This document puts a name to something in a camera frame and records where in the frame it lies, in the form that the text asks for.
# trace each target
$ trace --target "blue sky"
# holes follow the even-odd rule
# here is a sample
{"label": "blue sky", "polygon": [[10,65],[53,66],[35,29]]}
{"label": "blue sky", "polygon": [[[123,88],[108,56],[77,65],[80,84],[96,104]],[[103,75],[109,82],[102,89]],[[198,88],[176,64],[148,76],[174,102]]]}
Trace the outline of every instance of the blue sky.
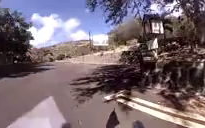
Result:
{"label": "blue sky", "polygon": [[89,31],[93,38],[106,38],[111,28],[101,10],[87,11],[85,0],[2,0],[1,7],[18,10],[33,22],[31,44],[36,47],[87,39]]}

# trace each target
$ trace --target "green tree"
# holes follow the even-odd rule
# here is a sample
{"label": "green tree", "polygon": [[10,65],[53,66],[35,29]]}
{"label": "green tree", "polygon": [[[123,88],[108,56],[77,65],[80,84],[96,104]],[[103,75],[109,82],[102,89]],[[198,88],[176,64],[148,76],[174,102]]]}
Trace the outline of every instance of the green tree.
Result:
{"label": "green tree", "polygon": [[32,38],[28,29],[31,23],[21,13],[0,9],[0,63],[23,61],[30,48]]}
{"label": "green tree", "polygon": [[193,23],[194,41],[201,41],[203,35],[202,20],[205,18],[205,0],[86,0],[87,7],[93,12],[97,7],[105,12],[106,23],[120,24],[128,15],[136,18],[151,12],[150,6],[157,4],[161,9],[174,4],[173,9],[163,12],[167,16],[181,9],[183,14]]}

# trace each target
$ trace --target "utility pole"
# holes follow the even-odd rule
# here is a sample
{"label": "utility pole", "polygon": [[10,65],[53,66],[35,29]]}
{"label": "utility pole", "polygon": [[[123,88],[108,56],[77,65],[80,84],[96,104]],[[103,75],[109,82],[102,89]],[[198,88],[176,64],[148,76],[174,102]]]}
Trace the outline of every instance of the utility pole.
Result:
{"label": "utility pole", "polygon": [[91,50],[92,50],[93,44],[92,44],[92,40],[91,40],[91,33],[90,33],[90,31],[89,31],[89,41],[90,41],[90,48],[91,48]]}

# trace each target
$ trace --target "shrub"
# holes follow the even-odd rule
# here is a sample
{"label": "shrub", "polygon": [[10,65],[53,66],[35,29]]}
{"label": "shrub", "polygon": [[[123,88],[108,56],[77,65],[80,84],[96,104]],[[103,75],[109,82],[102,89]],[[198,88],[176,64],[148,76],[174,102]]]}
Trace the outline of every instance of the shrub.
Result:
{"label": "shrub", "polygon": [[56,60],[63,60],[65,58],[64,54],[59,54],[56,58]]}

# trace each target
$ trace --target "white cloud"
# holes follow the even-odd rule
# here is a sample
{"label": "white cloud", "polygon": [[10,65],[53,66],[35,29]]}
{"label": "white cloud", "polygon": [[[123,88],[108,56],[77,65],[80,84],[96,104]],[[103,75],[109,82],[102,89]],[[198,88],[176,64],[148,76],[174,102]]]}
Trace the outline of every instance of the white cloud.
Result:
{"label": "white cloud", "polygon": [[105,35],[105,34],[94,35],[93,41],[100,42],[100,43],[104,41],[108,41],[108,35]]}
{"label": "white cloud", "polygon": [[78,19],[71,18],[65,22],[64,29],[66,30],[66,32],[71,32],[79,25],[80,25],[80,21]]}
{"label": "white cloud", "polygon": [[32,33],[34,40],[31,40],[30,44],[36,47],[52,45],[72,38],[71,35],[73,31],[81,24],[76,18],[63,21],[57,14],[41,16],[38,13],[34,13],[31,17],[31,21],[34,26],[32,26],[29,31]]}
{"label": "white cloud", "polygon": [[84,39],[88,39],[88,35],[86,34],[85,31],[83,30],[78,30],[76,31],[75,33],[72,33],[70,35],[70,37],[73,39],[73,40],[84,40]]}
{"label": "white cloud", "polygon": [[[174,6],[177,4],[176,1],[174,1],[173,3],[171,4],[166,4],[164,8],[160,7],[157,3],[153,3],[151,6],[150,6],[150,9],[153,10],[152,12],[154,13],[162,13],[162,12],[165,12],[165,11],[171,11],[172,9],[174,9]],[[170,15],[171,16],[175,16],[175,17],[179,17],[182,15],[182,9],[179,9],[179,11],[173,11],[173,13],[171,13]]]}

